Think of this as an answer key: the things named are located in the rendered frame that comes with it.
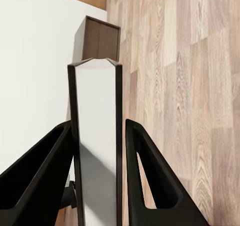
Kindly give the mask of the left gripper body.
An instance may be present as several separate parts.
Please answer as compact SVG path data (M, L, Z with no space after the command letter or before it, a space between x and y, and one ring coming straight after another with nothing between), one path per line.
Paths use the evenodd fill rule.
M65 187L65 189L64 189L59 209L62 209L64 207L67 207L70 205L72 208L77 207L77 199L76 199L74 182L71 180L69 181L69 186Z

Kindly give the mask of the hardback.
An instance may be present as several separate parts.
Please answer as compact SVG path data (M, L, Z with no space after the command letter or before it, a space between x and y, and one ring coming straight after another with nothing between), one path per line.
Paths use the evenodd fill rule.
M123 65L67 65L78 226L122 226Z

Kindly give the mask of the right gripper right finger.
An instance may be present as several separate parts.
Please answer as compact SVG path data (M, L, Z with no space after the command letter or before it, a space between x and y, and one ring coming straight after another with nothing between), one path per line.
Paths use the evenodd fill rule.
M125 120L129 226L210 226L145 128ZM156 209L145 206L139 154Z

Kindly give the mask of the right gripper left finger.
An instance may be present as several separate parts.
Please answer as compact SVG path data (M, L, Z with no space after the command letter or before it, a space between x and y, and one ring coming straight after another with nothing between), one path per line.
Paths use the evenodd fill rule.
M71 120L0 174L0 226L55 226L73 155Z

